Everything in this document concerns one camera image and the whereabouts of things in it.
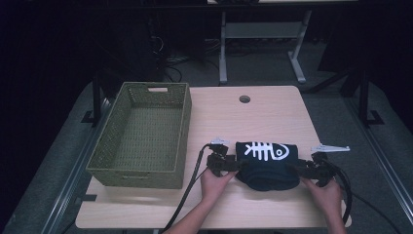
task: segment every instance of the black cloth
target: black cloth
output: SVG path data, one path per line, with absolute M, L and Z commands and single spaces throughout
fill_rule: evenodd
M 300 183 L 288 165 L 297 165 L 298 149 L 293 144 L 237 142 L 237 160 L 247 166 L 236 177 L 257 191 L 287 190 Z

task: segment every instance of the grommet hole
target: grommet hole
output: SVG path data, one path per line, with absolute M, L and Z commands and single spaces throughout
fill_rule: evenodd
M 249 96 L 240 96 L 240 102 L 242 103 L 249 103 L 251 98 Z

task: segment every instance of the fish skeleton print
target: fish skeleton print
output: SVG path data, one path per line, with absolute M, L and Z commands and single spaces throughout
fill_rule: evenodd
M 283 144 L 278 144 L 279 146 L 285 149 L 285 153 L 282 152 L 281 149 L 277 149 L 274 152 L 274 147 L 272 143 L 264 143 L 264 142 L 252 142 L 252 145 L 246 144 L 246 151 L 245 155 L 247 155 L 252 150 L 252 156 L 255 158 L 258 154 L 258 160 L 268 161 L 268 152 L 271 154 L 271 158 L 273 160 L 282 160 L 289 154 L 289 149 Z

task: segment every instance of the table surface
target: table surface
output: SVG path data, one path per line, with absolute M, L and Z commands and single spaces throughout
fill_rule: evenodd
M 189 183 L 199 151 L 212 139 L 296 144 L 301 159 L 311 159 L 319 138 L 303 99 L 292 86 L 191 88 L 192 113 L 182 189 L 106 187 L 94 177 L 76 219 L 79 228 L 158 229 L 168 223 Z M 250 103 L 241 103 L 249 96 Z M 206 167 L 207 155 L 200 172 Z M 201 200 L 197 181 L 178 218 Z M 308 189 L 300 183 L 286 191 L 258 192 L 232 179 L 204 222 L 203 229 L 323 227 L 325 221 Z

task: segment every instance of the green wicker basket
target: green wicker basket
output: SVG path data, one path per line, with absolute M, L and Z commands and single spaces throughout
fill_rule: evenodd
M 188 84 L 124 83 L 87 171 L 106 186 L 182 188 L 191 107 Z

